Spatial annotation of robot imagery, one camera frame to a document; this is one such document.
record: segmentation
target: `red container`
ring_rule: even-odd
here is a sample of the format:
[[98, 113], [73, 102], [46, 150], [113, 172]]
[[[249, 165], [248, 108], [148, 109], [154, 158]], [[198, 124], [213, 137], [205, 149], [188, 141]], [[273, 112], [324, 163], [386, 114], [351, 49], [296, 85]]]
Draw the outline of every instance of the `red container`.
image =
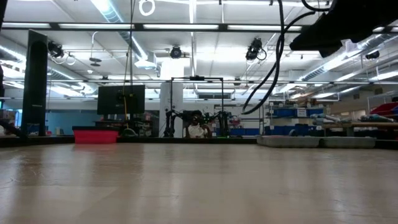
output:
[[395, 116], [393, 110], [398, 106], [398, 103], [385, 103], [378, 106], [376, 109], [371, 111], [371, 114], [378, 114], [380, 116]]
[[72, 127], [76, 144], [114, 144], [119, 130], [96, 127]]

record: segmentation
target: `computer monitor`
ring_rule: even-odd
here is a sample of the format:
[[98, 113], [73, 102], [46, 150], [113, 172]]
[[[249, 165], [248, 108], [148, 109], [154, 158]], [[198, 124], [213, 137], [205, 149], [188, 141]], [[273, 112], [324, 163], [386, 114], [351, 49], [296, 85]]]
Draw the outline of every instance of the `computer monitor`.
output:
[[128, 114], [144, 113], [145, 85], [101, 86], [98, 88], [98, 114], [124, 114], [125, 104]]

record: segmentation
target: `workbench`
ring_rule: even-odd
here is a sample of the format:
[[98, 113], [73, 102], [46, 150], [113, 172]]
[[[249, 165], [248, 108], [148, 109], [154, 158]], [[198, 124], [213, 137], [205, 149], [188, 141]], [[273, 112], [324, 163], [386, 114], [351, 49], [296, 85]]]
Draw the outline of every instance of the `workbench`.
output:
[[343, 128], [347, 133], [347, 137], [354, 137], [354, 128], [379, 128], [386, 129], [388, 131], [394, 131], [398, 129], [398, 123], [383, 123], [383, 122], [349, 122], [349, 123], [333, 123], [323, 124], [323, 129], [326, 130], [331, 128]]

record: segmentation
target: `blue wall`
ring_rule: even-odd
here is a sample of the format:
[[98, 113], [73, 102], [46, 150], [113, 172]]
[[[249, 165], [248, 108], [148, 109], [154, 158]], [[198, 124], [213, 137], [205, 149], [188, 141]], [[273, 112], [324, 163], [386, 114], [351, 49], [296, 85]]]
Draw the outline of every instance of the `blue wall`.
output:
[[46, 125], [49, 131], [55, 134], [55, 128], [63, 129], [63, 133], [72, 135], [72, 126], [94, 126], [94, 121], [99, 121], [101, 115], [96, 111], [51, 111], [46, 114]]

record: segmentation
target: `white pillar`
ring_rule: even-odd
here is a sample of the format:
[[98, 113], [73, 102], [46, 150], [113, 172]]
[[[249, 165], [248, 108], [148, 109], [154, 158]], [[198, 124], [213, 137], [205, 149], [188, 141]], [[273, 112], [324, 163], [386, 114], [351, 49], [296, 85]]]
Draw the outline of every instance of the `white pillar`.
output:
[[[183, 77], [184, 65], [180, 59], [165, 60], [162, 63], [162, 70], [160, 71], [160, 78], [170, 80], [172, 77]], [[166, 128], [166, 110], [170, 111], [170, 83], [162, 83], [160, 85], [160, 110], [159, 110], [159, 137], [164, 136]], [[173, 109], [175, 111], [184, 110], [183, 108], [183, 83], [173, 83]], [[174, 123], [174, 137], [182, 138], [182, 120], [175, 119]]]

